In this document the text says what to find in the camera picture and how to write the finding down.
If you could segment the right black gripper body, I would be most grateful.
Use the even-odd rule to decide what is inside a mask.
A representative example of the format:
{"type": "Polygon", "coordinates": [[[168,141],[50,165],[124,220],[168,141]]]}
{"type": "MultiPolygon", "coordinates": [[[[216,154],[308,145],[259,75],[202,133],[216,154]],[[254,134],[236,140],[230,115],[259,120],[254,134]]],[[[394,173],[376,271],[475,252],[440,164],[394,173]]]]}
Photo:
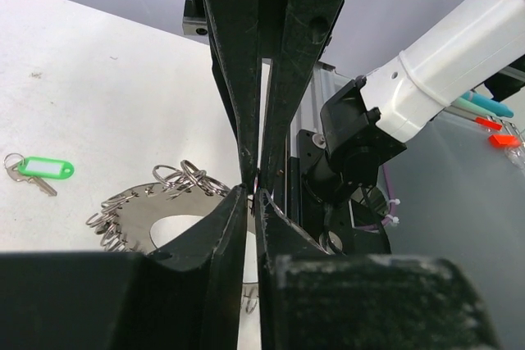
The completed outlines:
{"type": "Polygon", "coordinates": [[[186,0],[219,59],[317,59],[345,0],[186,0]]]}

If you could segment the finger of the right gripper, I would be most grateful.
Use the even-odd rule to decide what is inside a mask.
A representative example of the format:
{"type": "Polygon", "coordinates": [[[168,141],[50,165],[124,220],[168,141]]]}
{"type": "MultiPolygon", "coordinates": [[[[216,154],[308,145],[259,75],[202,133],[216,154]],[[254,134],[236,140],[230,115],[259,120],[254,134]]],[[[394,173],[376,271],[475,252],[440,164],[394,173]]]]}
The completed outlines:
{"type": "Polygon", "coordinates": [[[208,27],[237,129],[241,179],[252,190],[258,166],[261,58],[259,0],[204,0],[208,27]]]}
{"type": "Polygon", "coordinates": [[[274,190],[290,123],[344,0],[287,0],[272,60],[260,163],[260,187],[274,190]]]}

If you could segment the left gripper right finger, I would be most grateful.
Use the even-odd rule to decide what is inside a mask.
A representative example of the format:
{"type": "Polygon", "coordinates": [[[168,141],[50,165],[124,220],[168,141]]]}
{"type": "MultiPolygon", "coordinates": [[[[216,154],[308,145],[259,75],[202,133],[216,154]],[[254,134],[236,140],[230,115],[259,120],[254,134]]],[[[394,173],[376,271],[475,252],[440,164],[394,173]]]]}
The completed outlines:
{"type": "Polygon", "coordinates": [[[288,219],[266,189],[254,198],[264,349],[332,346],[337,260],[288,219]]]}

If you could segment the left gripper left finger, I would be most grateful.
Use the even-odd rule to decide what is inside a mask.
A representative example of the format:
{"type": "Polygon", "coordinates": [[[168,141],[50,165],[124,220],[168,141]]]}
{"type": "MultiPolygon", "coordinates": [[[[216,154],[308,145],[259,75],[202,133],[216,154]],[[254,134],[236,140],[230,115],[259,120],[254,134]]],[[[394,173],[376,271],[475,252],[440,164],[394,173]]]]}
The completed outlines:
{"type": "Polygon", "coordinates": [[[247,193],[236,186],[148,261],[151,349],[234,349],[238,342],[247,193]]]}

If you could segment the round metal keyring disc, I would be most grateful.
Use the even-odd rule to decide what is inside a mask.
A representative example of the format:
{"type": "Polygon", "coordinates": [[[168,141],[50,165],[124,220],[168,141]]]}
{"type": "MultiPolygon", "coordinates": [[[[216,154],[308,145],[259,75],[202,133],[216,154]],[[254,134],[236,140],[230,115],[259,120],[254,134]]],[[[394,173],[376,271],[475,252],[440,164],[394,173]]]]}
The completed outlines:
{"type": "Polygon", "coordinates": [[[151,229],[169,216],[201,216],[212,212],[230,188],[191,161],[180,167],[155,165],[153,182],[132,186],[100,204],[85,224],[101,237],[106,252],[141,252],[159,248],[151,229]]]}

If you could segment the green tag key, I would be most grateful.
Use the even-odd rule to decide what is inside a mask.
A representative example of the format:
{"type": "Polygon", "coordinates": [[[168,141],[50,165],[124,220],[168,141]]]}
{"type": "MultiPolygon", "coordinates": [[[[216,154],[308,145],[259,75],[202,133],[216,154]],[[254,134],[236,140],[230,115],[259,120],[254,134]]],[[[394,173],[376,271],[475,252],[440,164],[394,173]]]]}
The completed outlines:
{"type": "Polygon", "coordinates": [[[7,175],[17,183],[36,185],[49,197],[56,197],[57,190],[48,180],[67,180],[75,173],[72,163],[46,157],[24,157],[17,152],[8,153],[3,159],[7,175]]]}

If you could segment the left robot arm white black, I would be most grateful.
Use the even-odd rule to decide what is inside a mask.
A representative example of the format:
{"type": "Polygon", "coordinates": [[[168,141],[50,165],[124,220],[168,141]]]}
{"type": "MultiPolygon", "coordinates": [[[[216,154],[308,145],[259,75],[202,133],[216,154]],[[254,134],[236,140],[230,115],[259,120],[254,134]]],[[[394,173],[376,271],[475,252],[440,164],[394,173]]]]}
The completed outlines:
{"type": "MultiPolygon", "coordinates": [[[[497,349],[477,295],[445,260],[317,245],[271,198],[291,121],[345,0],[190,0],[254,195],[266,349],[497,349]]],[[[304,176],[327,226],[436,115],[524,53],[524,0],[464,0],[415,43],[351,80],[321,111],[304,176]]]]}

